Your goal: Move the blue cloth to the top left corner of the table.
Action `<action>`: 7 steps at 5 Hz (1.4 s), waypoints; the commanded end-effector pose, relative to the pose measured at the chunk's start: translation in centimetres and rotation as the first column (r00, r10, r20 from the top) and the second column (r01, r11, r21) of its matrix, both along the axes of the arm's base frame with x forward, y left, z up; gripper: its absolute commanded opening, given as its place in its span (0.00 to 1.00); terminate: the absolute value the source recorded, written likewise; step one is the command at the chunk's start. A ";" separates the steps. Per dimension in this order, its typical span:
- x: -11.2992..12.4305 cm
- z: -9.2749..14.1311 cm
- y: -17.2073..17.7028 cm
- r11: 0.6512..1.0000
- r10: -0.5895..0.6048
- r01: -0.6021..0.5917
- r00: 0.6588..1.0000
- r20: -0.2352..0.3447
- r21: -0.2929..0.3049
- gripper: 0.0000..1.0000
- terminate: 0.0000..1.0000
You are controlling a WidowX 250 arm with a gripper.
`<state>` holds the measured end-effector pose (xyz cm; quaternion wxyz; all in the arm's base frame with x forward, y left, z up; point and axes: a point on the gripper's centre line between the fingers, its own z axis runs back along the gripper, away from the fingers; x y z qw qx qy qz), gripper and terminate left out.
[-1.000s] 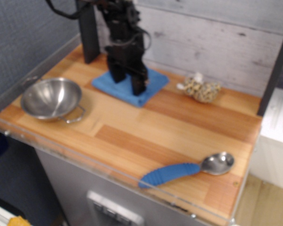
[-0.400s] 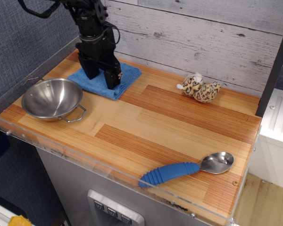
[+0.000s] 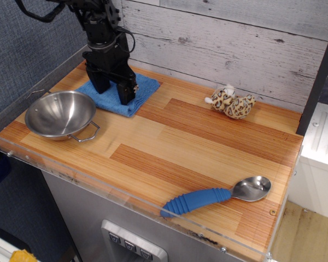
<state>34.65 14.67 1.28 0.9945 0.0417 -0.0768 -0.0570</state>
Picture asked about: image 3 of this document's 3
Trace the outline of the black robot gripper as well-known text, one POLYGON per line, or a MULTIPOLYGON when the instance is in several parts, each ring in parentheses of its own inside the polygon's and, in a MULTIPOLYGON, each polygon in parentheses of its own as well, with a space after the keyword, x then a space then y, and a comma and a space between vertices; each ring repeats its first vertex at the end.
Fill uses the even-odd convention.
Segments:
POLYGON ((90 51, 83 53, 86 72, 95 90, 102 94, 116 82, 120 102, 127 105, 138 91, 136 75, 128 65, 130 50, 119 16, 80 16, 90 51))

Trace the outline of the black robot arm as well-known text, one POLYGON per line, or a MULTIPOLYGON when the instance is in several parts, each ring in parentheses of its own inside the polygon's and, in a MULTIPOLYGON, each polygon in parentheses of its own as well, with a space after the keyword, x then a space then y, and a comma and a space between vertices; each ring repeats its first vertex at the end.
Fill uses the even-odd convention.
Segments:
POLYGON ((138 85, 136 75, 128 65, 133 49, 129 49, 127 29, 120 27, 120 10, 112 1, 57 1, 51 18, 64 7, 75 13, 87 35, 90 51, 83 53, 86 71, 94 88, 99 94, 116 83, 120 103, 128 104, 136 96, 138 85))

